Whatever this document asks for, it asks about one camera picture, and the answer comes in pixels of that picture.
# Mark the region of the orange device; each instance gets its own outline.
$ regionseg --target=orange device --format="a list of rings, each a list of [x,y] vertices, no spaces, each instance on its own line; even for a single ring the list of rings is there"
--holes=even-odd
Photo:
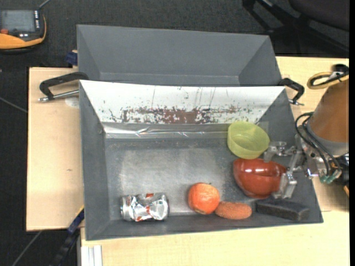
[[[33,49],[44,41],[46,32],[39,9],[0,9],[0,52]]]

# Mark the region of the office chair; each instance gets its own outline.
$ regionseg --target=office chair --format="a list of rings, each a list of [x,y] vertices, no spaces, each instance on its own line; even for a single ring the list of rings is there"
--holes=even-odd
[[[277,18],[282,23],[282,26],[271,28],[261,16],[254,11],[255,2],[258,2]],[[264,32],[261,34],[269,35],[271,40],[276,40],[276,38],[279,37],[292,36],[292,40],[296,45],[297,54],[301,54],[300,40],[304,38],[317,42],[318,46],[323,49],[335,52],[338,54],[337,57],[348,58],[349,48],[346,45],[315,30],[310,26],[310,23],[316,21],[332,28],[349,32],[350,0],[288,0],[288,2],[290,6],[300,14],[298,17],[294,17],[269,0],[242,0],[244,9],[264,28]]]

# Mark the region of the chair leg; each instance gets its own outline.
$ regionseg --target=chair leg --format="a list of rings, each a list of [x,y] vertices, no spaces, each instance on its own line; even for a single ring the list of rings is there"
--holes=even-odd
[[[317,42],[322,48],[340,53],[347,58],[349,57],[349,48],[346,45],[310,27],[310,20],[306,16],[300,15],[300,17],[295,20],[293,26],[298,32],[298,35],[302,38],[310,40],[311,42]]]
[[[280,8],[278,5],[273,4],[269,0],[242,0],[242,5],[253,17],[256,15],[255,11],[253,10],[255,2],[262,5],[268,12],[270,12],[276,19],[278,19],[283,25],[292,26],[295,17],[287,13],[285,10]]]

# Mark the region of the wooden table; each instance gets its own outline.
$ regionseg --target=wooden table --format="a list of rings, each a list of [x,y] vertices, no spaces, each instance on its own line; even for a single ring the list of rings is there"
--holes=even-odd
[[[292,106],[295,117],[314,111],[325,90],[307,80],[348,59],[277,57],[283,77],[303,86]],[[28,116],[27,230],[67,228],[83,205],[79,110],[76,99],[40,103],[42,80],[76,68],[30,68]],[[67,84],[54,93],[77,89]],[[287,88],[289,97],[294,92]],[[104,265],[349,265],[349,198],[340,185],[313,180],[324,223],[210,233],[86,241],[102,245]]]

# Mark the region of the screen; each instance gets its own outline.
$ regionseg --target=screen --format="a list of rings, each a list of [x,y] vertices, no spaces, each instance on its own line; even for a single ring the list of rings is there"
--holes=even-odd
[[[32,10],[3,10],[1,11],[1,28],[24,32],[34,32],[34,17]]]

